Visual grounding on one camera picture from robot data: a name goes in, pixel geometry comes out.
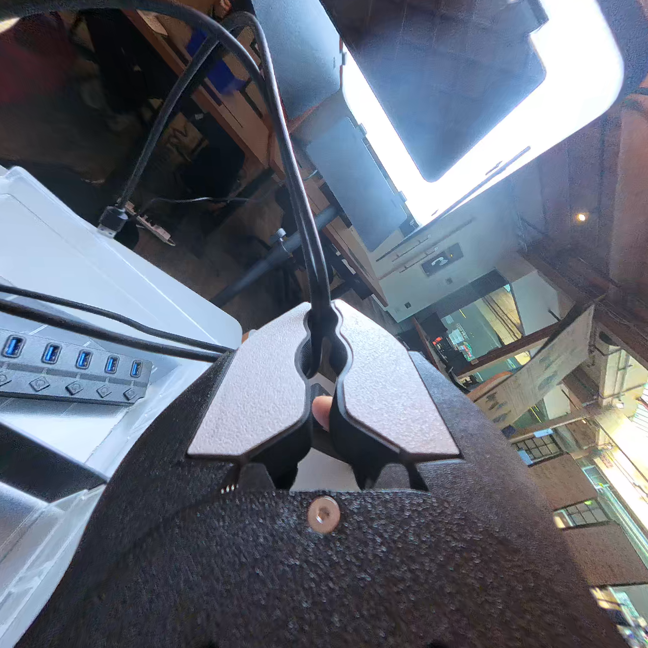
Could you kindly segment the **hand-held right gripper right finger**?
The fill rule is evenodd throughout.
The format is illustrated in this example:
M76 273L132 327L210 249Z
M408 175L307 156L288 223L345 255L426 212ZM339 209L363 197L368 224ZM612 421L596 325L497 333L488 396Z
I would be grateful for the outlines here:
M388 465L404 487L426 490L417 465L460 459L409 351L396 337L342 300L331 303L331 365L338 372L329 433L361 490Z

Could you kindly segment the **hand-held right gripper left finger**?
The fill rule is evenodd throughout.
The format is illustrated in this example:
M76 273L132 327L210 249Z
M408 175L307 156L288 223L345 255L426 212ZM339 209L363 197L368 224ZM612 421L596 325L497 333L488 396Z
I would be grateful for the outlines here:
M293 490L312 448L309 303L241 344L187 449L191 459L262 465L278 490Z

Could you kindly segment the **clear plastic bin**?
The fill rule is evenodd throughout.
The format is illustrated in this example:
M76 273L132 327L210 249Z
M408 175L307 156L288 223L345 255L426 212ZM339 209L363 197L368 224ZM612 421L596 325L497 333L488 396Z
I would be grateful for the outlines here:
M229 348L242 328L166 272L97 232L26 170L1 168L1 285L57 296ZM1 314L1 329L139 357L146 396L128 407L1 397L1 424L111 477L153 420L208 367ZM107 485L48 503L1 483L1 646L13 647L67 569Z

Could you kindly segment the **wooden document stand with sheet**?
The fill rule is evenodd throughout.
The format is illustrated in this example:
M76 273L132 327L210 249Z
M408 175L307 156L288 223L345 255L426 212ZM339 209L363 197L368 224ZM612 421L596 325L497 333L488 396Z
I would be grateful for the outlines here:
M476 406L498 428L516 422L588 359L594 312L594 302L575 305L531 360L476 399Z

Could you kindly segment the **wooden background table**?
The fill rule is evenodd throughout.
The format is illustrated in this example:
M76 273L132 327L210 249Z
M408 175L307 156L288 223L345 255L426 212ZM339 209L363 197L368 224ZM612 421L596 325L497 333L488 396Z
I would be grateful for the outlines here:
M171 71L179 76L190 62L185 48L175 43L172 37L152 29L144 18L144 12L127 10L125 15ZM208 80L199 86L192 98L244 152L247 166L252 171L270 171L271 176L284 179L273 127L262 107L249 103L239 91L223 95ZM368 252L352 227L346 227L344 219L338 216L322 229L322 235L345 259L344 266L352 269L369 294L375 297L381 307L386 308L387 299L371 267Z

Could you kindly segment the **grey panel on stand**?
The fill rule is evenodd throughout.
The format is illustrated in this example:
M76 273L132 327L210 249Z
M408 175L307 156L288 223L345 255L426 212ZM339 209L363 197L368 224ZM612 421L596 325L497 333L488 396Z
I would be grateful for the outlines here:
M599 117L630 72L614 1L252 1L297 149L352 223L396 321L447 274L396 244ZM438 279L421 269L427 264Z

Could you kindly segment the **blue plastic bin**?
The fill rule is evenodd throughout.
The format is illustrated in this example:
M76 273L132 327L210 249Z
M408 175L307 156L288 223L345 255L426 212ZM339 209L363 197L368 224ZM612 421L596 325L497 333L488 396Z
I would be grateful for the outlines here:
M193 30L186 46L187 53L193 57L199 46L205 41L206 35L200 30ZM218 60L207 74L207 79L215 90L222 95L231 95L240 91L245 81L236 77L224 60Z

